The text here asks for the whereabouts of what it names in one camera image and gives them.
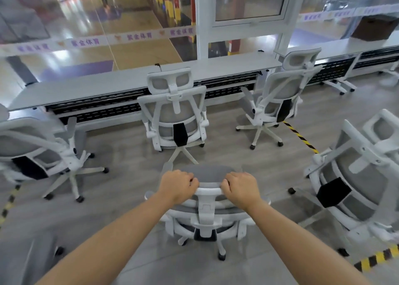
chair caster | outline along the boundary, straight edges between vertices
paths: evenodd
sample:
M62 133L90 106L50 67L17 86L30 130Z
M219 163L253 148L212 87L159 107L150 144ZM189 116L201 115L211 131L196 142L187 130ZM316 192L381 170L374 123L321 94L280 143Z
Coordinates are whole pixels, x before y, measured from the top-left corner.
M224 261L224 260L226 260L226 254L224 254L224 255L222 256L220 253L218 253L218 254L217 254L217 258L218 258L220 261Z
M288 192L290 195L293 195L293 194L295 194L297 191L294 190L293 187L290 187L290 188L287 190L287 192Z
M46 196L44 196L43 199L51 200L53 197L54 197L54 195L52 193L49 193Z
M78 202L78 203L82 203L83 201L85 201L85 198L82 197L82 196L79 196L79 197L76 199L76 202Z
M55 250L54 255L55 256L60 256L65 252L65 248L62 246L58 246L57 249Z
M337 253L339 253L342 257L349 257L349 254L345 248L338 248Z

chair wheel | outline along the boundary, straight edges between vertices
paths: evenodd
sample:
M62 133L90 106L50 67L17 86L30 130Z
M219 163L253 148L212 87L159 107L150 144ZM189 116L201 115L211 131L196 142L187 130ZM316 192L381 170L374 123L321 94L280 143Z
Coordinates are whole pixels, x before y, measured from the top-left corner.
M44 196L43 199L51 200L53 197L54 197L54 195L52 193L49 193L46 196Z
M82 203L83 201L85 201L85 198L82 197L82 196L79 196L79 197L76 199L76 202L78 202L78 203Z
M60 256L65 252L65 248L62 246L58 246L57 249L55 250L54 255L55 256Z
M217 258L220 260L220 261L224 261L224 260L226 260L226 255L221 255L220 253L218 253L217 254Z
M349 254L345 248L338 248L337 253L339 253L343 257L349 257Z

wooden floor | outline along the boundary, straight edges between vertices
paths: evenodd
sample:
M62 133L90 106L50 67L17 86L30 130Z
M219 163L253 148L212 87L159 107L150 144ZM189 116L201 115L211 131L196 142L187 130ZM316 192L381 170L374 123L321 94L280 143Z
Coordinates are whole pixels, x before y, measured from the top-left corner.
M351 79L359 88L340 96L329 86L311 86L302 94L299 114L288 122L318 150L335 141L344 119L360 127L382 108L399 116L396 87L383 87L379 81L388 76L359 76ZM258 180L262 195L294 221L300 221L316 209L286 194L288 187L310 187L302 170L310 163L313 152L288 127L281 124L273 131L283 147L261 134L255 150L250 150L254 131L235 131L238 124L248 124L237 102L211 106L207 109L210 125L204 148L189 151L200 163L218 163L252 173ZM154 151L140 122L89 132L87 149L96 157L87 166L107 166L108 174L88 175L80 179L81 193L86 200L73 200L70 187L64 185L51 201L40 198L54 178L23 185L15 207L10 210L0 231L0 241L33 237L49 230L57 234L60 245L72 251L85 239L141 203L144 193L154 190L162 165L172 150ZM176 167L189 164L180 155ZM5 203L12 186L0 179L0 203ZM333 248L343 242L337 237L332 222L325 219L309 228ZM127 264L116 284L296 284L269 242L257 227L248 230L241 242L229 239L225 262L217 260L213 243L193 242L185 247L177 238L168 237L163 224L158 224ZM371 240L362 246L346 246L355 263L385 245ZM399 284L397 261L376 267L366 275L376 283Z

